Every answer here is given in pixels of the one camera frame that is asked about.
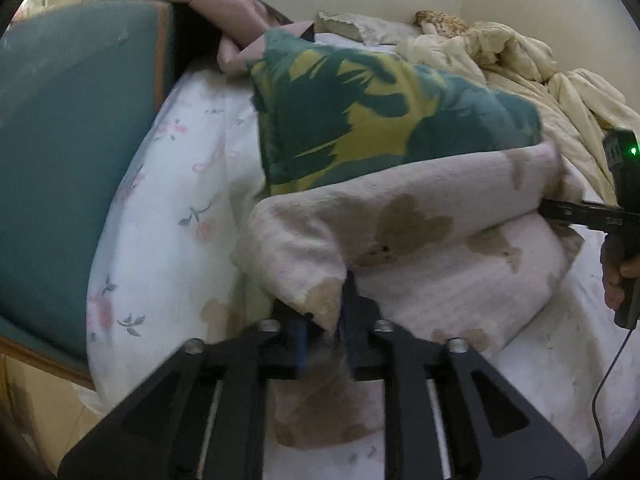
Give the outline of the right hand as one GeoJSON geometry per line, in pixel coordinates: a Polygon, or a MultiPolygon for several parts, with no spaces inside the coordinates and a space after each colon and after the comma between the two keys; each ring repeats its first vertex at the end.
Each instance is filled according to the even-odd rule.
{"type": "Polygon", "coordinates": [[[622,239],[608,234],[601,247],[600,263],[602,266],[602,284],[604,302],[612,310],[617,310],[625,299],[622,281],[639,277],[639,255],[625,257],[625,246],[622,239]]]}

